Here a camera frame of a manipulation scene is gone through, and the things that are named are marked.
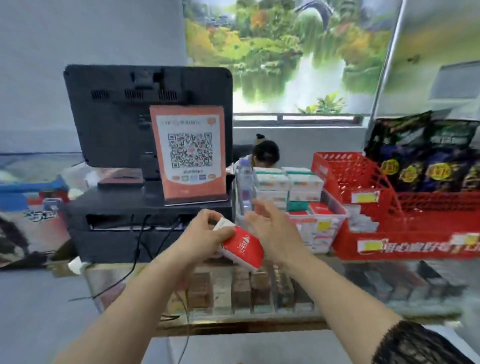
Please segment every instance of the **black monitor back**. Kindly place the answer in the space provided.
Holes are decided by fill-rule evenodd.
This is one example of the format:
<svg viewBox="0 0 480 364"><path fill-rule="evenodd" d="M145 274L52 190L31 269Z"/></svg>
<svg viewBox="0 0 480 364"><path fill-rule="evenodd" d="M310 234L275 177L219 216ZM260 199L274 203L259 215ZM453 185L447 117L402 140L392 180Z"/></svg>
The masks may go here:
<svg viewBox="0 0 480 364"><path fill-rule="evenodd" d="M156 157L150 106L223 106L232 162L232 75L225 68L69 65L63 73L85 161L143 168Z"/></svg>

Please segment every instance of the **red display rack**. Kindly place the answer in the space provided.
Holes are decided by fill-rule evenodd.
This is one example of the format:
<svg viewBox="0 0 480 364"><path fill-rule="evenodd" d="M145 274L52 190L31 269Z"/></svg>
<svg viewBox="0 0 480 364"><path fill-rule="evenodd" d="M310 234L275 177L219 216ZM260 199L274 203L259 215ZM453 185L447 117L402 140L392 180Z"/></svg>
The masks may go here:
<svg viewBox="0 0 480 364"><path fill-rule="evenodd" d="M317 152L312 171L344 204L379 222L355 233L345 221L332 245L344 260L469 258L480 256L480 193L396 194L378 166L360 153Z"/></svg>

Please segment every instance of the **left hand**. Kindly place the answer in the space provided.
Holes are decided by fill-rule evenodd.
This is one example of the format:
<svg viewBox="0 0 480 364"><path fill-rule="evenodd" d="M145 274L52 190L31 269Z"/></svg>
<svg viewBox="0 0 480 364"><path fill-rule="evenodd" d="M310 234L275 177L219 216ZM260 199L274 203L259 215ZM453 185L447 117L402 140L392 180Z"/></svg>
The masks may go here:
<svg viewBox="0 0 480 364"><path fill-rule="evenodd" d="M220 244L235 233L233 227L224 227L217 231L212 230L213 226L209 225L208 221L219 221L222 217L219 212L204 208L190 222L187 229L172 245L172 248L178 249L178 252L190 264L211 257Z"/></svg>

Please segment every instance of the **floor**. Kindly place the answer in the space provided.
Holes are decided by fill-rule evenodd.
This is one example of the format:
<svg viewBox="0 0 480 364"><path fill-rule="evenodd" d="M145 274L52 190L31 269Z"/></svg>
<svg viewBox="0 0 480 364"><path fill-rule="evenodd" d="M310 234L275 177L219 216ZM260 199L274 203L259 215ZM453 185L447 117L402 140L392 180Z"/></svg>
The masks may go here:
<svg viewBox="0 0 480 364"><path fill-rule="evenodd" d="M0 292L0 362L5 364L52 363L98 317L90 300L69 302L89 295L81 277L55 279L47 270L2 271ZM467 309L462 321L457 332L480 352L480 311ZM168 339L153 339L143 363L169 364L169 352L176 363L184 343L185 338L172 338L169 349ZM200 357L210 364L350 363L329 330L192 337L182 363L202 363Z"/></svg>

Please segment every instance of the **qr code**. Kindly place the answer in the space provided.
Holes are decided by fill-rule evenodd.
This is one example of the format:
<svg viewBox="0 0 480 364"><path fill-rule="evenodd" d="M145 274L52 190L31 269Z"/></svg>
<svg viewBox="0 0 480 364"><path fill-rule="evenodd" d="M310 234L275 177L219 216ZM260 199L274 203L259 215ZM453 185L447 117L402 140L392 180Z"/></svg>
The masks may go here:
<svg viewBox="0 0 480 364"><path fill-rule="evenodd" d="M212 133L168 134L172 168L212 166Z"/></svg>

